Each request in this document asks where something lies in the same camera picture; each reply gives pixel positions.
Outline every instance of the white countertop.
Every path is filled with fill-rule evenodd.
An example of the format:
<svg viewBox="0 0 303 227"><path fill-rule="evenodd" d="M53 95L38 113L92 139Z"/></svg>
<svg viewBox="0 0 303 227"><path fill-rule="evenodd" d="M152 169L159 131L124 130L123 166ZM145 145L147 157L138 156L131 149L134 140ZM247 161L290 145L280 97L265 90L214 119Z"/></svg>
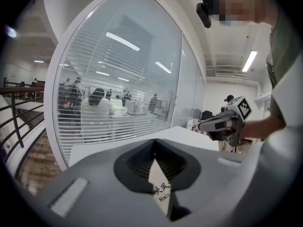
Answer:
<svg viewBox="0 0 303 227"><path fill-rule="evenodd" d="M152 134L147 134L126 140L119 140L109 143L98 143L98 144L90 144L90 145L83 144L83 145L73 146L71 148L69 165L72 166L78 161L82 160L83 158L92 155L94 153L101 152L103 150L113 149L140 140L155 139L155 138L171 140L192 147L219 151L219 144L217 141L212 141L206 135L196 133L194 131L190 131L179 126L175 126L173 128L169 128L166 130L162 130Z"/></svg>

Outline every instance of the tiled floor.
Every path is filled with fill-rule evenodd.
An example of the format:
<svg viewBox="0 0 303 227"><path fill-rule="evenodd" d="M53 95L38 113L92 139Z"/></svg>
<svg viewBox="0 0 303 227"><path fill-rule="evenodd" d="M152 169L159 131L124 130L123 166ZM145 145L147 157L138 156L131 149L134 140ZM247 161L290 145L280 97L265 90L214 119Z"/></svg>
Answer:
<svg viewBox="0 0 303 227"><path fill-rule="evenodd" d="M17 180L36 195L60 172L45 132L26 157Z"/></svg>

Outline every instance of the black cap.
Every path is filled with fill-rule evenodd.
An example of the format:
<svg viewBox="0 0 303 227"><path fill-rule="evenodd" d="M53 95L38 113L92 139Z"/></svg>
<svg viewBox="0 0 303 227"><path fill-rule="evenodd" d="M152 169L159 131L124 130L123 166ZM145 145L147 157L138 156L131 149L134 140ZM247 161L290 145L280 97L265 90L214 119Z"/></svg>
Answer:
<svg viewBox="0 0 303 227"><path fill-rule="evenodd" d="M229 102L229 101L231 101L231 100L233 100L233 99L234 99L233 95L228 95L227 98L224 99L224 101L225 101L225 102Z"/></svg>

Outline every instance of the ceiling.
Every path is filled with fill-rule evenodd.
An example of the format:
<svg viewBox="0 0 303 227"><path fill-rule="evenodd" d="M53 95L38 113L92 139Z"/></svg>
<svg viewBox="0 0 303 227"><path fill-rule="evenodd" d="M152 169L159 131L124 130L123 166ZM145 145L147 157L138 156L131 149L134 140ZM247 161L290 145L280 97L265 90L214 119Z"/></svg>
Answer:
<svg viewBox="0 0 303 227"><path fill-rule="evenodd" d="M215 70L242 70L251 50L258 52L248 74L262 75L266 69L266 57L270 50L270 28L265 24L227 27L212 21L204 28L196 14L196 4L202 0L177 0L189 17L201 43L205 57L207 76ZM18 36L14 46L22 51L25 60L42 60L49 63L55 45L46 31L35 4L28 6L17 26Z"/></svg>
<svg viewBox="0 0 303 227"><path fill-rule="evenodd" d="M242 70L251 50L257 56L248 74L261 75L266 69L266 57L269 54L270 27L265 24L246 26L222 26L212 20L212 26L206 29L196 14L196 4L202 0L177 0L182 6L200 40L205 57L207 76L213 76L215 69Z"/></svg>

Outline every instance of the white table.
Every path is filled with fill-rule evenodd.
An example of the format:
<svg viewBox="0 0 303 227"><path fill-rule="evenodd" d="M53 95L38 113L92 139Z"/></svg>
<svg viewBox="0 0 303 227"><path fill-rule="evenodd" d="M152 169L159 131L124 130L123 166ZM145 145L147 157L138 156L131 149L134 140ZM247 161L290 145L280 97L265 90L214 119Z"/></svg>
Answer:
<svg viewBox="0 0 303 227"><path fill-rule="evenodd" d="M147 134L127 140L119 140L109 143L99 143L91 145L76 145L71 148L71 156L69 165L72 166L83 158L92 155L97 152L101 152L108 149L120 147L129 143L137 142L140 140L148 139L165 139L178 142L181 144L189 145L192 147L198 147L203 149L210 149L219 151L219 144L217 141L212 141L208 136L196 133L185 128L175 126L170 129L162 130L152 134Z"/></svg>

